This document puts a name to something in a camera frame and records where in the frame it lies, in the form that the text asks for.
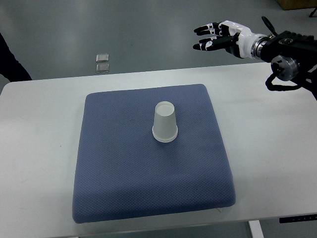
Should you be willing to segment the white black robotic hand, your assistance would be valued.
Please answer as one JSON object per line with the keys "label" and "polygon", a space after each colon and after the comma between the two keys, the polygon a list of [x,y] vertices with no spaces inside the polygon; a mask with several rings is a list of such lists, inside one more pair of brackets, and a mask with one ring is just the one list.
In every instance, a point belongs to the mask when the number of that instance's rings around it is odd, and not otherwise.
{"label": "white black robotic hand", "polygon": [[193,45],[199,51],[216,51],[225,49],[240,59],[255,59],[256,46],[265,38],[250,28],[232,21],[212,22],[194,30],[198,36],[209,35]]}

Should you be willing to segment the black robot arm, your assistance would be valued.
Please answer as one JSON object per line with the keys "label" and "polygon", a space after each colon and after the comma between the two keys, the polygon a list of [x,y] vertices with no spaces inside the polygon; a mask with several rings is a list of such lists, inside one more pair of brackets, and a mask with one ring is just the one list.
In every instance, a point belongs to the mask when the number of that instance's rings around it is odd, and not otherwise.
{"label": "black robot arm", "polygon": [[314,36],[284,31],[259,43],[255,55],[271,65],[272,74],[265,82],[269,91],[304,88],[317,96],[317,41]]}

